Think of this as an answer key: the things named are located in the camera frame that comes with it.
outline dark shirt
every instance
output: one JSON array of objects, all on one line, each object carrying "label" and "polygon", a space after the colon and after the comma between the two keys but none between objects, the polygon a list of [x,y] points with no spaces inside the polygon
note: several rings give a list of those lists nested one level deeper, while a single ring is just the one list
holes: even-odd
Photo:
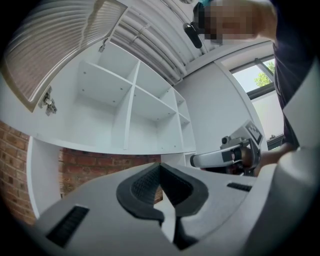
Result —
[{"label": "dark shirt", "polygon": [[[283,109],[304,81],[316,56],[310,22],[287,1],[271,0],[277,12],[276,43],[273,44],[275,58],[274,85]],[[284,117],[284,139],[299,147],[298,140],[287,118]]]}]

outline ceiling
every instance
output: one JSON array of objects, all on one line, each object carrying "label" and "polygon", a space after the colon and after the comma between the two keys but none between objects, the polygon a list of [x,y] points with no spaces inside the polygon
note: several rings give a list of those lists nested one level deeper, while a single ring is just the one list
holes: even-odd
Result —
[{"label": "ceiling", "polygon": [[218,46],[203,41],[197,49],[183,30],[193,19],[192,4],[179,0],[134,0],[122,17],[111,42],[148,64],[171,85],[226,54],[264,42],[259,39]]}]

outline brick wall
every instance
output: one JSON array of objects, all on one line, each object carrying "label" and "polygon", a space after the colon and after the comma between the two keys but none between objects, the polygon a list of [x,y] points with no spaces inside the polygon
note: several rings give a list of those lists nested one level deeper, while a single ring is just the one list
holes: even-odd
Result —
[{"label": "brick wall", "polygon": [[26,176],[28,141],[29,136],[0,121],[0,193],[13,216],[33,224]]},{"label": "brick wall", "polygon": [[[60,192],[67,195],[94,178],[153,162],[161,162],[160,155],[102,154],[64,148],[59,155]],[[162,199],[159,188],[155,203]]]}]

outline person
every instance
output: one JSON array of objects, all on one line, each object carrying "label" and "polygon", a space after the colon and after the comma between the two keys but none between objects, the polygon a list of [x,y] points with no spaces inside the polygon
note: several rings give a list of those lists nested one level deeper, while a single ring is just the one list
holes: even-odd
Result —
[{"label": "person", "polygon": [[[273,41],[275,58],[274,86],[283,109],[305,79],[316,51],[316,13],[306,3],[285,0],[202,0],[204,20],[199,27],[205,38],[215,43],[230,40],[254,40],[263,37]],[[286,153],[299,147],[298,140],[284,116],[284,138],[280,148],[261,153],[255,169],[275,164]]]}]

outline sky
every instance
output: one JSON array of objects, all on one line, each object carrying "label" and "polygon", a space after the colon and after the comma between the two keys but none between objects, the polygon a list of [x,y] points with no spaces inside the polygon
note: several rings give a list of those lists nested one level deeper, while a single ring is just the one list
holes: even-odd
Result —
[{"label": "sky", "polygon": [[[267,65],[269,62],[274,62],[273,60],[265,61],[264,64]],[[233,76],[242,88],[245,90],[246,93],[259,88],[255,83],[255,78],[258,77],[258,74],[261,73],[261,69],[257,66],[251,66],[247,69],[234,73]]]}]

